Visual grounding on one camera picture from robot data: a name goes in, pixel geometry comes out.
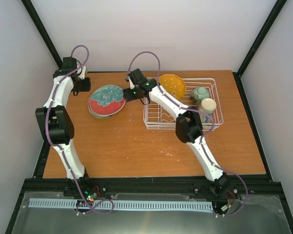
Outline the red teal patterned plate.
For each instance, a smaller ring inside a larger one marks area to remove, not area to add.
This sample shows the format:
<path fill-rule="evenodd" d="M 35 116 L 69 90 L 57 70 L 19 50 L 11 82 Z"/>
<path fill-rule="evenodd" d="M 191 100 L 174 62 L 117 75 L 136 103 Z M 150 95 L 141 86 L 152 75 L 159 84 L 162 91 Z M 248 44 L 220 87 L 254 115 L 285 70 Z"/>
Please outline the red teal patterned plate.
<path fill-rule="evenodd" d="M 109 84 L 94 91 L 88 103 L 94 113 L 107 116 L 121 111 L 126 101 L 123 97 L 123 89 Z"/>

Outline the orange dotted plate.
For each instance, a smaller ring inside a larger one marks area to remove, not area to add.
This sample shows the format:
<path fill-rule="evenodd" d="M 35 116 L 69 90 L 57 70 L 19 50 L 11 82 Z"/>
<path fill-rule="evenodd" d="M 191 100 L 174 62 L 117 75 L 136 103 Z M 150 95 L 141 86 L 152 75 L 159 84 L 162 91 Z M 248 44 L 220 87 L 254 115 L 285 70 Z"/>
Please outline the orange dotted plate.
<path fill-rule="evenodd" d="M 174 74 L 165 74 L 159 77 L 159 83 L 163 88 L 177 100 L 180 100 L 186 93 L 187 86 L 183 79 Z"/>

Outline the mint green floral bowl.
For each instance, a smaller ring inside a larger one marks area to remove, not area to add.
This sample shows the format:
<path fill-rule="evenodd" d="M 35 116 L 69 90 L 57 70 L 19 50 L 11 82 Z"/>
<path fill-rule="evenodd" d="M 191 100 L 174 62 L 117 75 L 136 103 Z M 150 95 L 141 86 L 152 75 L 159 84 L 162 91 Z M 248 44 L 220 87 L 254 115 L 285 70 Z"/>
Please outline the mint green floral bowl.
<path fill-rule="evenodd" d="M 190 100 L 196 105 L 200 105 L 202 100 L 206 98 L 210 98 L 210 94 L 205 87 L 195 88 L 190 94 Z"/>

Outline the cream dragon mug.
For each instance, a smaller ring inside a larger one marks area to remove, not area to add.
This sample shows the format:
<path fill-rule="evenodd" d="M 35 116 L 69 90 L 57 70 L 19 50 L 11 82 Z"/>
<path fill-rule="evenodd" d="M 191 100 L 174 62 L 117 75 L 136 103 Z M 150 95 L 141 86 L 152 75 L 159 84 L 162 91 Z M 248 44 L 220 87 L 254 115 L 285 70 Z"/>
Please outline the cream dragon mug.
<path fill-rule="evenodd" d="M 202 123 L 211 123 L 211 118 L 213 118 L 213 112 L 216 110 L 217 104 L 211 98 L 206 98 L 202 100 L 199 111 L 202 112 L 200 114 L 200 119 Z"/>

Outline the white bottom plate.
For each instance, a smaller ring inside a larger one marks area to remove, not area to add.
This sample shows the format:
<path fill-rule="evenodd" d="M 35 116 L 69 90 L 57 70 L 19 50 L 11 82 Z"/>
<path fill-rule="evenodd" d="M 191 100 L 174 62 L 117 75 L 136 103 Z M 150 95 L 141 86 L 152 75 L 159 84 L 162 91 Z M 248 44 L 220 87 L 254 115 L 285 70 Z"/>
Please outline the white bottom plate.
<path fill-rule="evenodd" d="M 100 119 L 107 119 L 107 118 L 111 118 L 111 117 L 113 117 L 113 116 L 116 115 L 116 113 L 111 114 L 111 115 L 107 115 L 107 116 L 98 115 L 98 114 L 94 113 L 94 112 L 91 110 L 91 108 L 90 108 L 90 104 L 89 104 L 89 103 L 88 103 L 88 110 L 89 110 L 89 112 L 90 112 L 91 115 L 93 115 L 94 117 L 100 118 Z"/>

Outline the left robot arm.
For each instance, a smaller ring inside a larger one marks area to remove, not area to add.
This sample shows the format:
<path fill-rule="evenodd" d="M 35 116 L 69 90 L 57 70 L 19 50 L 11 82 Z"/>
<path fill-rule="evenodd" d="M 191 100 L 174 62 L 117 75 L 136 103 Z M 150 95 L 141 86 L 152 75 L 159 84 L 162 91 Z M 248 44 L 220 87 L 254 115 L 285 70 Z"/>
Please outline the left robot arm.
<path fill-rule="evenodd" d="M 53 74 L 53 88 L 48 101 L 35 110 L 41 135 L 58 153 L 68 179 L 80 179 L 86 174 L 74 146 L 74 125 L 66 109 L 70 93 L 77 96 L 89 92 L 90 78 L 86 67 L 72 56 L 63 58 L 63 65 Z"/>

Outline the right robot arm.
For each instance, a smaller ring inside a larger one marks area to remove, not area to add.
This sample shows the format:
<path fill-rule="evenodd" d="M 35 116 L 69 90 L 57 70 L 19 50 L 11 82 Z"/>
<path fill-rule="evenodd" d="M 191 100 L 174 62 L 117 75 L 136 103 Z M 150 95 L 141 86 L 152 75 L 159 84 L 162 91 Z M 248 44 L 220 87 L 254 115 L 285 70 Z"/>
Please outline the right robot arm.
<path fill-rule="evenodd" d="M 177 138 L 191 148 L 209 180 L 210 192 L 218 197 L 229 185 L 227 173 L 217 163 L 207 146 L 200 112 L 184 105 L 169 94 L 158 79 L 147 79 L 140 69 L 127 73 L 129 88 L 123 90 L 127 102 L 147 98 L 167 111 L 175 120 Z"/>

